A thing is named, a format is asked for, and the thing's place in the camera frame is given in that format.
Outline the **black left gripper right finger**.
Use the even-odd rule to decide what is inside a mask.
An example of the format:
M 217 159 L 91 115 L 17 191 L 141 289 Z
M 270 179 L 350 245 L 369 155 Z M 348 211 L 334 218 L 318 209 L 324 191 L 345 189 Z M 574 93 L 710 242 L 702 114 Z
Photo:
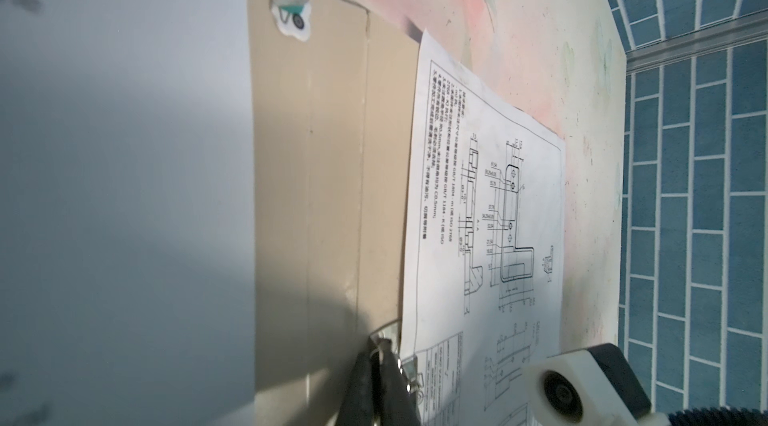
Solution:
M 383 426 L 419 426 L 420 419 L 398 366 L 396 355 L 385 349 L 378 353 L 378 413 Z

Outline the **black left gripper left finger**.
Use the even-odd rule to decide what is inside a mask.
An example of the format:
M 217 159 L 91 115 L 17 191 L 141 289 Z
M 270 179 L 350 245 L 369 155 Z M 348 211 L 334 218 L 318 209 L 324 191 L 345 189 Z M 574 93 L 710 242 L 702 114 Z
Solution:
M 370 353 L 361 352 L 352 368 L 336 416 L 336 426 L 372 426 L 377 416 L 378 373 Z

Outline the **white technical drawing sheet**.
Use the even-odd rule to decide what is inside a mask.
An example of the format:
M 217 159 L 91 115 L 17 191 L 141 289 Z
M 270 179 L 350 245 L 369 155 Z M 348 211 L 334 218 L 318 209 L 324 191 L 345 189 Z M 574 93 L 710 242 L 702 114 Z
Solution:
M 426 425 L 529 425 L 523 369 L 560 350 L 565 146 L 421 40 L 400 351 Z

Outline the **white printed text sheet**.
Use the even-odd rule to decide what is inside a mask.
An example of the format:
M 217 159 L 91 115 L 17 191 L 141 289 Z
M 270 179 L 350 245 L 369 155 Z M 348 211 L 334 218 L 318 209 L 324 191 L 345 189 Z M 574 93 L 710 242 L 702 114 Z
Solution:
M 246 0 L 1 0 L 1 421 L 251 425 Z

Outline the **wheelbarrow sticker on folder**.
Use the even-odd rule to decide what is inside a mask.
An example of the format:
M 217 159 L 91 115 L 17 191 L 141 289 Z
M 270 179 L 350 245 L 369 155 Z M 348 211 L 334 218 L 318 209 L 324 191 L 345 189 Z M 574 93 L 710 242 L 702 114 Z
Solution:
M 300 42 L 309 40 L 312 13 L 310 0 L 270 0 L 270 12 L 281 34 Z

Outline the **aluminium right corner post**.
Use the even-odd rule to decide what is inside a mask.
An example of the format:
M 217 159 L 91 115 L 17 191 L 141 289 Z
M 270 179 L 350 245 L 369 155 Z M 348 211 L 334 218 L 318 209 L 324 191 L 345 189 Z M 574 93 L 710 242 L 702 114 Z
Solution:
M 627 54 L 626 74 L 648 71 L 766 38 L 767 11 L 762 11 L 631 51 Z

